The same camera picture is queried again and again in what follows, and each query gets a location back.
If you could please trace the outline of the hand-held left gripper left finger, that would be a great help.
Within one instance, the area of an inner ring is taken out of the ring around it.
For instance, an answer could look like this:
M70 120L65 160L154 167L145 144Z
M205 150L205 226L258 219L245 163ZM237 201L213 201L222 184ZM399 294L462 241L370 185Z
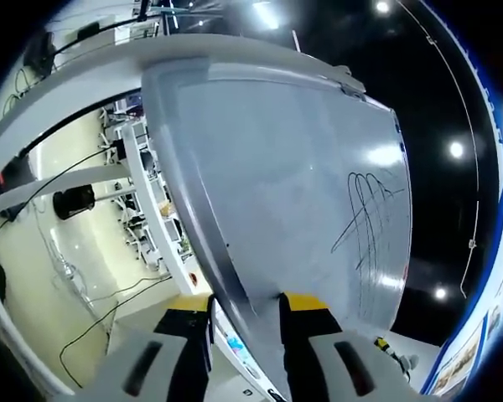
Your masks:
M131 332L101 366L95 401L202 401L212 370L213 301L180 296L150 332Z

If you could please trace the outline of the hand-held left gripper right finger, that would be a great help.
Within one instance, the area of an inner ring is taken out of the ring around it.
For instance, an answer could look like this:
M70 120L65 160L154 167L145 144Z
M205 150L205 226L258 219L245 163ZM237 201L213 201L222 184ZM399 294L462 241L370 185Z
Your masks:
M294 401L405 401L398 365L369 338L344 331L310 295L279 297L283 365Z

